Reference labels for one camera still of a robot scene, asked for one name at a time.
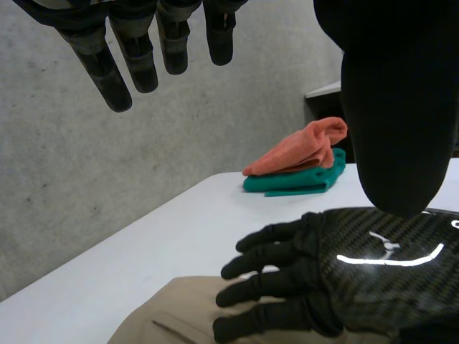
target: khaki fabric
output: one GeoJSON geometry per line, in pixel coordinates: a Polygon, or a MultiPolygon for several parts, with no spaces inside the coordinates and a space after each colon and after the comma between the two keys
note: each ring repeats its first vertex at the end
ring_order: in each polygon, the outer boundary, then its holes
{"type": "MultiPolygon", "coordinates": [[[[220,309],[215,296],[231,282],[220,277],[180,277],[137,310],[116,330],[108,344],[214,344],[212,323],[219,316],[249,310],[255,302],[220,309]]],[[[272,302],[262,298],[261,302],[272,302]]],[[[234,344],[390,344],[388,337],[371,333],[343,333],[324,338],[315,332],[267,331],[240,338],[234,344]]]]}

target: gray wall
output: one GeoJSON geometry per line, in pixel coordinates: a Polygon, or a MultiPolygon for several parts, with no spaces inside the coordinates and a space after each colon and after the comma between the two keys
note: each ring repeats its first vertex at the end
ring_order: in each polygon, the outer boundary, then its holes
{"type": "Polygon", "coordinates": [[[159,89],[138,94],[120,63],[133,107],[117,114],[53,29],[0,1],[0,300],[304,125],[304,92],[338,80],[341,59],[313,1],[252,0],[237,19],[235,58],[216,67],[198,10],[175,77],[153,23],[159,89]]]}

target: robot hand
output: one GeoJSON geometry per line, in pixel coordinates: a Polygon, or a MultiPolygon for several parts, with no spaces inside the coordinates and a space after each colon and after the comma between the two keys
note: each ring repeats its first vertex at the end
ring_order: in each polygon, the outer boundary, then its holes
{"type": "MultiPolygon", "coordinates": [[[[158,23],[164,64],[171,75],[188,67],[187,19],[202,0],[14,0],[40,24],[54,27],[80,59],[107,105],[128,110],[132,98],[105,41],[108,16],[137,91],[153,92],[158,77],[148,28],[158,23]]],[[[232,59],[235,12],[247,0],[204,0],[207,41],[213,63],[232,59]]]]}
{"type": "Polygon", "coordinates": [[[343,328],[393,333],[459,312],[459,214],[429,210],[402,219],[374,208],[307,213],[237,243],[226,280],[258,271],[217,295],[220,307],[259,300],[249,312],[214,322],[225,343],[266,330],[343,328]],[[267,265],[276,272],[261,272],[267,265]]]}

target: stacked towels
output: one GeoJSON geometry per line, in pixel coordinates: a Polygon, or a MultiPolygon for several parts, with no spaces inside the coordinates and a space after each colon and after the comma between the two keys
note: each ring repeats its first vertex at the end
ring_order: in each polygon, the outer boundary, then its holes
{"type": "Polygon", "coordinates": [[[346,153],[331,146],[346,136],[341,118],[309,123],[244,169],[244,190],[267,197],[326,192],[346,167],[346,153]]]}

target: orange cloth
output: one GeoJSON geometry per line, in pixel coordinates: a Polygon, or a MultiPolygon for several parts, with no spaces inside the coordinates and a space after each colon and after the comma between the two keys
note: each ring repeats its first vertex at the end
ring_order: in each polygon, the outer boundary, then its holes
{"type": "Polygon", "coordinates": [[[338,117],[315,120],[284,138],[263,157],[244,168],[244,176],[302,171],[333,166],[332,145],[347,136],[347,124],[338,117]]]}

